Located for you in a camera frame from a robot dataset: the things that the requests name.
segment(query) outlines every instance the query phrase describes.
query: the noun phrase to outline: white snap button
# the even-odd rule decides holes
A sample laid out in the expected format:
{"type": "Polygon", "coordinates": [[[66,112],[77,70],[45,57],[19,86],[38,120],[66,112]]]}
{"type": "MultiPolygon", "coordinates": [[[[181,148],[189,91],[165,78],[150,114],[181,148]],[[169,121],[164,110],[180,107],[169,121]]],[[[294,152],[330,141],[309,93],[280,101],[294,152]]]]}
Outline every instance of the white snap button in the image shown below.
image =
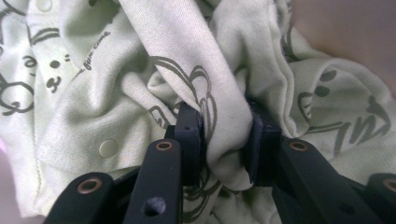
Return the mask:
{"type": "Polygon", "coordinates": [[[47,12],[52,9],[52,0],[35,0],[35,6],[42,12],[47,12]]]}
{"type": "Polygon", "coordinates": [[[119,151],[119,144],[116,140],[109,139],[102,143],[99,147],[99,154],[104,158],[114,156],[119,151]]]}

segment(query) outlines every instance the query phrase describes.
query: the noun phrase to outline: clip jaw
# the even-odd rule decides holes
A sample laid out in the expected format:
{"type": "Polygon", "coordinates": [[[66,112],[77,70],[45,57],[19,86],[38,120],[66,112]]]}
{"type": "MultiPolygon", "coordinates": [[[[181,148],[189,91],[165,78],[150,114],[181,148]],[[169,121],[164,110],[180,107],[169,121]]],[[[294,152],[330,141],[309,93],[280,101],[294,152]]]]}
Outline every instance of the clip jaw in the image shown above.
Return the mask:
{"type": "MultiPolygon", "coordinates": [[[[242,159],[250,182],[272,187],[283,223],[396,223],[396,175],[372,175],[365,187],[339,175],[311,144],[289,139],[258,104],[242,159]]],[[[113,179],[76,178],[45,223],[181,223],[182,186],[199,187],[205,162],[203,122],[182,104],[176,126],[148,146],[140,168],[113,179]]]]}

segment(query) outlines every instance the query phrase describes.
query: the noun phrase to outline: cotton fabric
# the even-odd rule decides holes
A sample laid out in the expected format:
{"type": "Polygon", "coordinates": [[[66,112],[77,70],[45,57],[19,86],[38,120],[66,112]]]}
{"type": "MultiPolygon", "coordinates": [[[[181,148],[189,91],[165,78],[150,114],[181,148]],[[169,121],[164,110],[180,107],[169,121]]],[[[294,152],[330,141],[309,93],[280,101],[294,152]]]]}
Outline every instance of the cotton fabric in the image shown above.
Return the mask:
{"type": "Polygon", "coordinates": [[[186,102],[205,121],[207,169],[185,223],[278,223],[270,189],[240,161],[251,115],[361,183],[396,172],[395,102],[369,70],[309,47],[288,1],[3,1],[0,137],[24,217],[46,215],[88,172],[117,178],[186,102]],[[113,156],[99,149],[116,142],[113,156]]]}

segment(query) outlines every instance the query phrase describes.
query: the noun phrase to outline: cartoon print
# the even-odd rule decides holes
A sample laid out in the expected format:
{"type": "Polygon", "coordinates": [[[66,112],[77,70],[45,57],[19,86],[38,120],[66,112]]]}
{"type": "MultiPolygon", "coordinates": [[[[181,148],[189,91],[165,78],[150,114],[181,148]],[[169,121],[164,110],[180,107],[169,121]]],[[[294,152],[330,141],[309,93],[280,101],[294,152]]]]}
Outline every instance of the cartoon print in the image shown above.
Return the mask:
{"type": "MultiPolygon", "coordinates": [[[[70,55],[69,54],[64,55],[64,61],[65,62],[70,62],[70,55]]],[[[53,69],[58,69],[60,66],[61,66],[61,63],[59,63],[56,60],[52,60],[49,63],[49,67],[51,67],[53,69]]],[[[55,78],[52,77],[52,78],[50,78],[47,81],[47,85],[46,86],[47,86],[47,88],[52,89],[51,90],[52,93],[55,93],[58,90],[58,86],[61,84],[61,81],[62,81],[61,77],[56,77],[56,81],[55,81],[55,78]]]]}
{"type": "MultiPolygon", "coordinates": [[[[320,82],[325,83],[335,79],[336,71],[325,72],[320,77],[320,82]]],[[[309,123],[311,119],[311,102],[314,95],[326,97],[331,90],[324,86],[317,86],[314,93],[301,92],[298,95],[298,107],[305,120],[309,123]]],[[[389,115],[385,109],[376,101],[374,96],[369,96],[366,112],[369,115],[366,118],[358,117],[354,121],[337,121],[331,124],[311,126],[307,133],[327,133],[337,131],[334,144],[334,155],[340,153],[344,141],[348,139],[349,144],[361,144],[377,136],[389,132],[391,123],[389,115]]]]}
{"type": "Polygon", "coordinates": [[[209,202],[210,196],[218,190],[221,186],[219,181],[216,181],[213,185],[209,186],[210,171],[206,167],[201,173],[201,187],[200,188],[184,188],[184,200],[187,202],[200,203],[190,211],[183,211],[183,222],[192,223],[196,221],[199,216],[204,212],[207,203],[209,202]]]}
{"type": "Polygon", "coordinates": [[[180,67],[180,65],[178,65],[175,61],[171,59],[159,56],[153,56],[151,57],[151,59],[153,60],[155,65],[164,67],[172,71],[189,87],[194,96],[195,102],[201,107],[201,114],[204,118],[205,123],[205,140],[207,143],[209,143],[212,139],[213,132],[216,129],[218,111],[215,98],[211,93],[210,78],[206,70],[202,66],[197,65],[192,69],[190,75],[188,76],[180,67]],[[202,98],[198,98],[197,90],[193,85],[193,81],[196,78],[203,78],[206,82],[207,89],[205,96],[202,98]]]}
{"type": "MultiPolygon", "coordinates": [[[[332,81],[336,75],[337,72],[335,70],[323,73],[320,76],[320,81],[321,82],[332,81]]],[[[298,95],[297,105],[306,122],[309,123],[311,119],[311,102],[312,102],[312,98],[314,97],[314,94],[318,97],[325,97],[329,95],[329,93],[330,93],[329,88],[324,86],[317,86],[314,90],[314,93],[301,92],[298,95]]]]}
{"type": "Polygon", "coordinates": [[[169,120],[166,118],[165,114],[163,113],[163,111],[161,110],[161,108],[159,106],[155,105],[148,112],[155,119],[158,126],[166,129],[168,127],[168,125],[170,125],[169,120]]]}
{"type": "MultiPolygon", "coordinates": [[[[192,69],[190,75],[188,76],[187,73],[185,73],[185,71],[180,67],[180,65],[171,59],[159,56],[151,57],[151,59],[155,65],[172,71],[186,84],[186,86],[189,87],[194,96],[195,102],[201,108],[201,115],[204,118],[205,124],[205,140],[206,143],[209,144],[216,129],[218,111],[215,98],[211,93],[211,82],[206,70],[202,66],[197,65],[192,69]],[[193,84],[194,81],[198,80],[199,78],[202,78],[206,82],[205,95],[200,98],[198,97],[197,90],[193,84]]],[[[184,200],[194,203],[199,202],[199,204],[192,210],[183,211],[183,221],[186,223],[191,223],[199,218],[199,216],[204,212],[205,207],[209,202],[210,196],[214,194],[221,186],[219,181],[210,183],[210,172],[207,170],[207,168],[205,170],[206,172],[201,173],[202,184],[200,188],[184,189],[184,200]]]]}
{"type": "MultiPolygon", "coordinates": [[[[23,59],[25,60],[24,66],[27,68],[32,68],[37,65],[37,61],[32,56],[26,55],[26,56],[23,56],[23,59]]],[[[35,77],[34,73],[29,73],[29,75],[32,77],[35,77]]]]}
{"type": "Polygon", "coordinates": [[[6,7],[10,10],[10,11],[12,11],[12,12],[14,12],[14,13],[17,13],[18,15],[20,15],[20,16],[26,16],[26,13],[24,13],[24,12],[21,12],[20,10],[17,10],[15,7],[13,7],[7,0],[3,0],[3,3],[4,3],[4,5],[6,5],[6,7]]]}
{"type": "Polygon", "coordinates": [[[7,109],[7,112],[3,112],[4,116],[10,116],[14,113],[26,113],[33,109],[33,95],[34,90],[32,87],[24,82],[11,82],[8,83],[3,76],[0,74],[0,106],[7,109]],[[26,94],[31,96],[31,102],[27,104],[25,102],[14,101],[7,99],[7,96],[14,96],[13,92],[18,94],[26,94]]]}
{"type": "Polygon", "coordinates": [[[171,110],[171,113],[177,118],[178,115],[178,110],[180,109],[181,106],[181,102],[178,102],[176,104],[173,105],[173,108],[171,110]]]}
{"type": "Polygon", "coordinates": [[[285,56],[285,59],[288,63],[298,62],[299,58],[294,54],[293,46],[291,44],[291,31],[293,30],[293,26],[290,25],[286,35],[283,35],[281,38],[282,52],[285,56]]]}
{"type": "Polygon", "coordinates": [[[49,88],[49,89],[53,88],[53,90],[51,92],[55,93],[58,90],[58,86],[61,84],[61,81],[62,81],[62,79],[60,77],[56,77],[56,81],[52,77],[47,81],[47,88],[49,88]]]}
{"type": "Polygon", "coordinates": [[[30,31],[30,29],[28,29],[28,35],[29,35],[30,44],[32,46],[39,42],[42,42],[46,39],[55,38],[55,37],[60,36],[59,29],[51,28],[51,27],[41,29],[41,30],[37,31],[37,33],[35,33],[33,36],[31,36],[31,31],[30,31]]]}

